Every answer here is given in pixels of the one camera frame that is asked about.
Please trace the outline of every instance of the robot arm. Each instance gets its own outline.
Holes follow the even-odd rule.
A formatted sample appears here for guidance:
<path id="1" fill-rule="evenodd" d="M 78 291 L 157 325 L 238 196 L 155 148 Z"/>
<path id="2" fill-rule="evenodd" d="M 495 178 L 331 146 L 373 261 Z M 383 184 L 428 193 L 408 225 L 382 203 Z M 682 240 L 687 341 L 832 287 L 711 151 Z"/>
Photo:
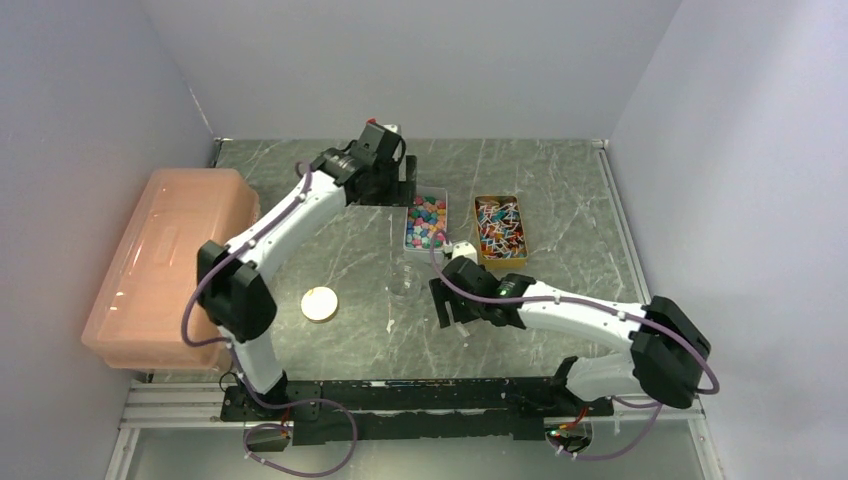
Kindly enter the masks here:
<path id="1" fill-rule="evenodd" d="M 398 147 L 401 154 L 395 160 Z M 368 122 L 348 148 L 322 152 L 310 165 L 312 173 L 255 225 L 225 246 L 209 241 L 200 248 L 199 284 L 213 268 L 228 263 L 206 284 L 198 303 L 232 342 L 244 374 L 263 400 L 284 401 L 287 384 L 271 345 L 270 326 L 277 312 L 268 290 L 271 278 L 347 205 L 412 205 L 417 162 L 405 150 L 397 126 Z M 404 160 L 406 180 L 400 181 Z"/>
<path id="2" fill-rule="evenodd" d="M 670 330 L 705 360 L 709 342 L 674 302 L 664 297 L 654 297 L 649 305 L 607 302 L 519 274 L 498 280 L 477 265 L 469 254 L 473 251 L 467 242 L 453 246 L 440 278 L 430 281 L 442 328 L 451 325 L 449 305 L 457 323 L 483 319 L 499 327 L 554 330 L 615 352 L 563 360 L 553 377 L 560 401 L 585 405 L 603 397 L 647 394 L 675 408 L 692 405 L 702 366 L 677 340 L 645 325 Z"/>
<path id="3" fill-rule="evenodd" d="M 400 181 L 404 154 L 393 158 L 398 147 L 405 150 L 396 127 L 368 123 L 349 150 L 322 152 L 311 164 L 313 173 L 305 175 L 257 224 L 225 246 L 210 241 L 198 252 L 199 284 L 219 268 L 201 290 L 198 302 L 232 342 L 261 400 L 277 404 L 287 400 L 288 380 L 270 339 L 276 315 L 267 287 L 271 277 L 296 248 L 347 205 L 412 205 L 416 159 L 406 157 L 406 181 Z M 449 305 L 454 322 L 483 319 L 496 326 L 555 330 L 616 352 L 596 359 L 565 359 L 553 376 L 560 401 L 585 405 L 601 397 L 644 393 L 669 406 L 691 405 L 703 372 L 700 365 L 675 341 L 633 320 L 662 324 L 706 358 L 709 343 L 670 300 L 655 297 L 643 307 L 560 291 L 523 275 L 498 280 L 472 260 L 476 251 L 467 242 L 455 245 L 452 252 L 440 278 L 430 281 L 442 327 L 451 324 Z M 229 263 L 221 268 L 225 261 Z M 457 288 L 465 294 L 456 293 Z M 548 301 L 539 302 L 539 298 Z"/>

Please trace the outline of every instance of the orange plastic container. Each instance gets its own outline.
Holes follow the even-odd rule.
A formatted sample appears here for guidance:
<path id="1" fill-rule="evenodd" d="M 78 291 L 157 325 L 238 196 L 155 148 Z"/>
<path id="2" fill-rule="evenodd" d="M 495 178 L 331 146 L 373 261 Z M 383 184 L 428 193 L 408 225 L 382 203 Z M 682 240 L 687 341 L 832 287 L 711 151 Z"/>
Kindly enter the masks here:
<path id="1" fill-rule="evenodd" d="M 82 342 L 114 368 L 214 370 L 229 366 L 220 344 L 191 348 L 180 321 L 197 285 L 197 250 L 250 227 L 259 198 L 235 170 L 163 169 L 150 177 L 135 208 Z M 195 306 L 189 336 L 218 336 Z"/>

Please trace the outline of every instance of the gray floor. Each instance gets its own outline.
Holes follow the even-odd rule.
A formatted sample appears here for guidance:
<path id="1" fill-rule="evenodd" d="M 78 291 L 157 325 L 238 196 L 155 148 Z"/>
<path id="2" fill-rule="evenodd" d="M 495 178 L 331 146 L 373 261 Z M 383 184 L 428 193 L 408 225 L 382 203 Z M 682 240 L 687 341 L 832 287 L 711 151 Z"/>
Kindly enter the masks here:
<path id="1" fill-rule="evenodd" d="M 241 172 L 268 211 L 296 184 L 292 166 L 342 141 L 235 141 L 223 145 L 218 166 Z M 481 194 L 517 195 L 530 246 L 522 273 L 565 290 L 618 301 L 637 301 L 609 190 L 586 141 L 411 140 L 419 156 L 419 184 L 449 191 L 453 239 L 472 239 L 471 200 Z M 468 325 L 440 330 L 428 293 L 411 307 L 393 304 L 385 291 L 388 267 L 402 255 L 404 211 L 351 207 L 303 245 L 277 274 L 272 289 L 280 312 L 274 345 L 290 378 L 356 379 L 550 375 L 563 357 L 607 352 L 554 332 Z M 422 279 L 432 278 L 421 265 Z M 318 285 L 341 299 L 336 318 L 307 322 L 297 307 Z M 387 324 L 395 322 L 390 331 Z M 200 380 L 161 375 L 158 380 Z M 624 446 L 642 422 L 595 423 L 587 453 Z M 240 431 L 143 430 L 130 477 L 278 478 L 242 460 Z M 286 466 L 317 471 L 344 455 L 347 442 L 297 447 L 269 454 Z M 686 421 L 661 420 L 631 454 L 600 463 L 555 457 L 544 441 L 506 437 L 362 442 L 351 464 L 332 478 L 702 478 Z"/>
<path id="2" fill-rule="evenodd" d="M 238 170 L 267 212 L 296 185 L 296 161 L 344 143 L 225 142 L 218 167 Z M 588 141 L 410 140 L 408 152 L 418 156 L 419 185 L 448 190 L 454 240 L 473 237 L 475 195 L 517 195 L 530 249 L 522 273 L 575 293 L 636 301 L 608 189 Z M 468 337 L 456 328 L 439 329 L 426 290 L 434 274 L 423 263 L 425 289 L 418 300 L 393 303 L 385 287 L 389 265 L 403 254 L 404 215 L 404 209 L 349 207 L 275 276 L 274 347 L 289 378 L 550 375 L 564 357 L 607 353 L 569 335 L 482 321 L 467 325 Z M 337 292 L 340 309 L 329 323 L 315 325 L 302 316 L 299 301 L 319 285 Z"/>

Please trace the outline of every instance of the gray marble tabletop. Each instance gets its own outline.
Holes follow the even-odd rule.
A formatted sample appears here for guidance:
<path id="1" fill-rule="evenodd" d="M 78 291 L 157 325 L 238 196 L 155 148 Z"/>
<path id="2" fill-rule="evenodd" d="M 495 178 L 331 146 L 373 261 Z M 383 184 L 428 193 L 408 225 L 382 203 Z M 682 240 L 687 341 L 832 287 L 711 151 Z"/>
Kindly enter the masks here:
<path id="1" fill-rule="evenodd" d="M 267 212 L 296 184 L 293 165 L 341 140 L 226 141 L 219 168 L 238 170 Z M 448 230 L 471 240 L 474 196 L 516 195 L 529 259 L 522 273 L 567 291 L 637 301 L 627 258 L 597 160 L 580 140 L 409 140 L 418 184 L 448 191 Z M 270 288 L 278 302 L 273 342 L 290 379 L 449 378 L 551 375 L 567 356 L 608 353 L 557 332 L 496 328 L 440 329 L 426 282 L 413 303 L 393 301 L 390 265 L 403 256 L 405 209 L 349 207 L 280 269 Z M 495 271 L 498 276 L 504 271 Z M 328 286 L 339 311 L 325 324 L 307 321 L 300 299 Z"/>

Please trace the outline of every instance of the white wall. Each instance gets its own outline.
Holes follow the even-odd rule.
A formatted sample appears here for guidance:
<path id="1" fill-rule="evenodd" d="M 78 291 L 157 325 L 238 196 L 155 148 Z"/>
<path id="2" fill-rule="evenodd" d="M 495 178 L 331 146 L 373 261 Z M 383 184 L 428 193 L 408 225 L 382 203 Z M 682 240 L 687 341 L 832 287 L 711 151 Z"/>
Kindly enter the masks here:
<path id="1" fill-rule="evenodd" d="M 216 135 L 608 138 L 680 0 L 143 0 Z"/>
<path id="2" fill-rule="evenodd" d="M 0 478 L 103 478 L 129 377 L 83 325 L 150 172 L 211 135 L 136 0 L 0 10 Z"/>
<path id="3" fill-rule="evenodd" d="M 713 344 L 730 478 L 844 478 L 848 6 L 684 0 L 612 136 L 652 291 Z"/>

